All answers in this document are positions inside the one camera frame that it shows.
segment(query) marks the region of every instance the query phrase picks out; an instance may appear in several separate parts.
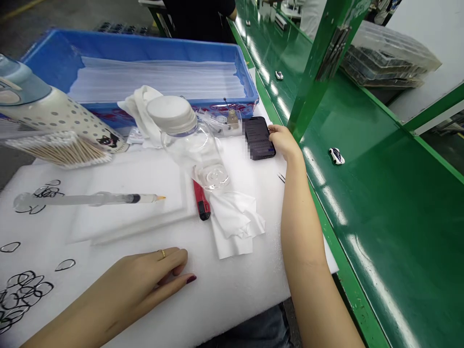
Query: blue bin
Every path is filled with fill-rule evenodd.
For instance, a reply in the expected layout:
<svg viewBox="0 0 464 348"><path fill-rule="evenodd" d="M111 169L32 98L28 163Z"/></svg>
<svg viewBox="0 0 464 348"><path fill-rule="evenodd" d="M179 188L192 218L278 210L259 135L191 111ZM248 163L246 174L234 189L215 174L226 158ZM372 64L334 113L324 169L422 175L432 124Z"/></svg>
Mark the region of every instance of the blue bin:
<svg viewBox="0 0 464 348"><path fill-rule="evenodd" d="M77 78L77 71L84 67L81 56L121 61L172 59L234 62L246 97L227 99L227 102L247 118L253 116L259 101L242 51L234 44L53 29L27 52L22 62L49 85L68 93ZM196 110L227 110L224 100L195 99L189 102ZM135 125L133 118L119 109L116 103L83 106L113 128Z"/></svg>

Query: water bottle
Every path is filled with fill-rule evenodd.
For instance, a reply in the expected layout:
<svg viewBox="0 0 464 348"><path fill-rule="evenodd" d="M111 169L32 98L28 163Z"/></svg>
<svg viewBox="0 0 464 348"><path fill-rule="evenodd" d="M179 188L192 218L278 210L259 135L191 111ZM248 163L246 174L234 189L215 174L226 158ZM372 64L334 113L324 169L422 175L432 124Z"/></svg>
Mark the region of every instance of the water bottle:
<svg viewBox="0 0 464 348"><path fill-rule="evenodd" d="M215 138L188 101L159 97L148 103L147 111L161 130L163 148L197 183L207 190L229 183Z"/></svg>

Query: jeans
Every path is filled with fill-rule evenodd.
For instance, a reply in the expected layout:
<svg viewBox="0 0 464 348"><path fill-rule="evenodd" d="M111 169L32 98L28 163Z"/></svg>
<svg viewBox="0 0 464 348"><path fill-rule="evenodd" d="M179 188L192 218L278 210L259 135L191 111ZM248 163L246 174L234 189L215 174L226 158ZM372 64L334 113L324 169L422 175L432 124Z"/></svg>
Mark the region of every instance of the jeans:
<svg viewBox="0 0 464 348"><path fill-rule="evenodd" d="M244 321L197 348L292 348L282 304Z"/></svg>

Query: smartphone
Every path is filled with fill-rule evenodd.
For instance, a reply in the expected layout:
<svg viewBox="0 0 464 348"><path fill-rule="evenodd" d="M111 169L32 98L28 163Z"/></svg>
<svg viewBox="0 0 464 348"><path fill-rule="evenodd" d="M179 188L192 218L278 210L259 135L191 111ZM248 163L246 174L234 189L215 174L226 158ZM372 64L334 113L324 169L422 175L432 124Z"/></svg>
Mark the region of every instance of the smartphone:
<svg viewBox="0 0 464 348"><path fill-rule="evenodd" d="M276 155L269 141L269 130L264 117L252 117L245 121L245 137L252 160L262 160Z"/></svg>

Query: bundle of cotton swabs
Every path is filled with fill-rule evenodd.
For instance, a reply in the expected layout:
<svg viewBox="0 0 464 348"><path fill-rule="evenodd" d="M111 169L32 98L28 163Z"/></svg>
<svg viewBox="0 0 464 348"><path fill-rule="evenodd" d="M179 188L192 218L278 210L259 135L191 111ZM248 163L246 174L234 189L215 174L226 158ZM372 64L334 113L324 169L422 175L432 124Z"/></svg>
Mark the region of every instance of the bundle of cotton swabs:
<svg viewBox="0 0 464 348"><path fill-rule="evenodd" d="M87 167L111 161L111 155L80 139L74 131L10 139L5 145L27 152L64 169Z"/></svg>

